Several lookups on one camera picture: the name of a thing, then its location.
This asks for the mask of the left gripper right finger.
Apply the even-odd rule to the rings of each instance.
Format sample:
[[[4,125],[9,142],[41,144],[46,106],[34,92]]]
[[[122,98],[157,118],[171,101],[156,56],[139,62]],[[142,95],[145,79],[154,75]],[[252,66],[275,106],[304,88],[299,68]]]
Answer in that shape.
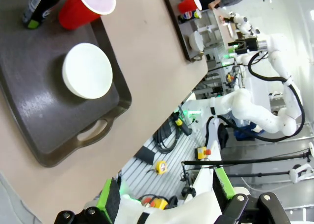
[[[237,194],[223,168],[214,169],[213,190],[222,212],[214,224],[291,224],[274,193]]]

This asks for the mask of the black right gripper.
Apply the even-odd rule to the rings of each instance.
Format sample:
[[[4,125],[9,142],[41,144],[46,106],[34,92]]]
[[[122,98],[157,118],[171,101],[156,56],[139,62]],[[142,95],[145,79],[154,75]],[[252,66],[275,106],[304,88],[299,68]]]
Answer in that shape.
[[[242,55],[248,52],[254,52],[258,50],[258,40],[256,37],[245,38],[243,40],[236,40],[234,42],[228,43],[229,47],[233,48],[243,48],[243,49],[233,49],[229,48],[229,53]]]

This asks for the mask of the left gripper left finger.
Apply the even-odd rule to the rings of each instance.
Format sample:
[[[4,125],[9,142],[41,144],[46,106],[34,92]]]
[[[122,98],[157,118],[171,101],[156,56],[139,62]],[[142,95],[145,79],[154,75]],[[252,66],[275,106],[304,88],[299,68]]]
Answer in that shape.
[[[106,180],[95,206],[75,214],[64,210],[57,214],[54,224],[114,224],[120,205],[119,185],[115,178]]]

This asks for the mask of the grey white bowl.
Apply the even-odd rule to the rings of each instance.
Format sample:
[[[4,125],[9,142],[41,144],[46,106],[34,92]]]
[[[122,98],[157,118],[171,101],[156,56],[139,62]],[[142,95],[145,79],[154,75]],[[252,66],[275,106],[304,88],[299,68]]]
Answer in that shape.
[[[202,52],[204,50],[203,38],[198,31],[194,31],[189,36],[189,44],[194,51]]]

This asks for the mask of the black pepsi can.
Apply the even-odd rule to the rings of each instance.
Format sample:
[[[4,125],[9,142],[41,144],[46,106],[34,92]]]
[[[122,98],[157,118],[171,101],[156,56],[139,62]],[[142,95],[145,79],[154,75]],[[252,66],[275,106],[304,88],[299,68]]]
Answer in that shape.
[[[195,11],[188,11],[184,14],[181,14],[178,16],[178,22],[180,24],[189,22],[194,19],[200,19],[202,17],[202,13],[199,9],[196,9]]]

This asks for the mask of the red plastic cup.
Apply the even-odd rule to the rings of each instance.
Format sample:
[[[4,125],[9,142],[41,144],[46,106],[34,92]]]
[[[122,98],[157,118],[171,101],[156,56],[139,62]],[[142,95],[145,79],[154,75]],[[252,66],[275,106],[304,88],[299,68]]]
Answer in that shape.
[[[58,14],[61,26],[74,30],[114,11],[116,0],[66,0]]]
[[[183,0],[178,4],[178,10],[182,14],[189,11],[195,11],[196,9],[202,11],[202,5],[199,0]]]

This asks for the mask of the cream white bowl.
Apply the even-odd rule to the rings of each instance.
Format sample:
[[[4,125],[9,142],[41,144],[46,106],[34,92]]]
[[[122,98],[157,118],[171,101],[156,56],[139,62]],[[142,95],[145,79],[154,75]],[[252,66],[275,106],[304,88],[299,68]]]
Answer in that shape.
[[[107,55],[96,45],[79,43],[66,54],[62,65],[66,87],[83,99],[99,99],[110,89],[113,70]]]

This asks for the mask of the black can with green base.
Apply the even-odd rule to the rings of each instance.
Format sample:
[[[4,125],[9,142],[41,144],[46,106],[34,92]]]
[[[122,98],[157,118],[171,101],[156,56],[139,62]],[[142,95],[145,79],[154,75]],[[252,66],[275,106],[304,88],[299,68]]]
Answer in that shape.
[[[29,0],[22,21],[26,28],[37,29],[60,0]]]

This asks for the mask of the long black tripod pole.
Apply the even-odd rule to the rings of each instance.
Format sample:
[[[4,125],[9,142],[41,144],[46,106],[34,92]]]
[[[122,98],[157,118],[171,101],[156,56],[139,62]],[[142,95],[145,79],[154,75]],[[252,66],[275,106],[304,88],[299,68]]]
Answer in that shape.
[[[276,158],[264,158],[264,159],[250,159],[250,160],[225,160],[225,161],[182,161],[184,166],[223,166],[223,165],[242,165],[253,163],[265,163],[276,162],[291,159],[309,159],[312,156],[310,152],[302,153],[299,155],[282,156]]]

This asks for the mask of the brown plastic tray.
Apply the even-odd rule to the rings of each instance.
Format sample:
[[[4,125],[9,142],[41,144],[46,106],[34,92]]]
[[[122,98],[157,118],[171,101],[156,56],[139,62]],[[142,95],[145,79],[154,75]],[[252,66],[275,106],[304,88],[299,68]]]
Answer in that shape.
[[[181,1],[183,0],[164,0],[185,59],[190,62],[201,61],[203,52],[193,50],[189,44],[190,35],[197,30],[195,21],[187,21],[181,24],[178,20],[180,13],[177,6]]]
[[[0,89],[34,157],[54,167],[105,137],[131,93],[101,19],[67,31],[52,14],[30,30],[22,24],[28,1],[0,0]],[[62,79],[67,52],[83,42],[98,46],[112,66],[112,86],[100,99],[75,96]]]

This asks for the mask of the black foam pad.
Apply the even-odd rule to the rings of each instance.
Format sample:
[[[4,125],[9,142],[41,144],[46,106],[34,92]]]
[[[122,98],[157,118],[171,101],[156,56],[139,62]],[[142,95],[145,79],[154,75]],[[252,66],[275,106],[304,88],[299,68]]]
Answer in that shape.
[[[137,153],[134,156],[137,159],[140,159],[141,161],[153,165],[154,158],[155,158],[155,152],[151,151],[147,147],[142,146]]]

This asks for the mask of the yellow tape measure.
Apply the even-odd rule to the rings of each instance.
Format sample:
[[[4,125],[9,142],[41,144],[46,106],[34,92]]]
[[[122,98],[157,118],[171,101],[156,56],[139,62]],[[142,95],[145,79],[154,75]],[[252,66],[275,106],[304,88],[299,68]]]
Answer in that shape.
[[[167,164],[165,161],[158,161],[156,163],[156,171],[158,174],[164,174],[167,172]]]

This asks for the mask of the yellow emergency stop box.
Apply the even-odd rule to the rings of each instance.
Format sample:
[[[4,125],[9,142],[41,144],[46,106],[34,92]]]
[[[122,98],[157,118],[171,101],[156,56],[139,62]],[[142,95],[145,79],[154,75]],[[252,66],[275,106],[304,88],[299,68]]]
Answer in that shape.
[[[195,148],[195,159],[202,160],[211,155],[211,150],[207,149],[205,146]]]

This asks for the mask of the aluminium slatted workbench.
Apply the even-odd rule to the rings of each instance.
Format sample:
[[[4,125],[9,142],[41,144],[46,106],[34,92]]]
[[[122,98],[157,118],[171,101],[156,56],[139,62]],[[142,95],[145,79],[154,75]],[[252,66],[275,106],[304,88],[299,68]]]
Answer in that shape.
[[[131,157],[121,169],[120,193],[127,194],[133,199],[146,194],[161,195],[166,198],[173,195],[179,196],[184,186],[184,182],[180,180],[182,175],[181,161],[194,160],[194,149],[205,145],[206,132],[209,132],[207,148],[211,150],[208,159],[221,160],[217,136],[218,126],[219,120],[213,118],[208,126],[193,132],[190,136],[182,134],[174,150],[168,154],[158,152],[153,137],[149,137],[139,147],[144,146],[155,152],[153,165]],[[157,173],[156,163],[158,161],[166,162],[166,173]]]

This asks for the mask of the yellow black power plug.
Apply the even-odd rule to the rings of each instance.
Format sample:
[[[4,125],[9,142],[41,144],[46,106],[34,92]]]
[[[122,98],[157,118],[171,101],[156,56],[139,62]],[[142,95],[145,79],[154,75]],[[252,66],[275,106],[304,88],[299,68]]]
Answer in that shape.
[[[192,129],[187,126],[187,124],[180,118],[178,112],[172,113],[172,118],[176,126],[186,135],[189,136],[192,134]]]

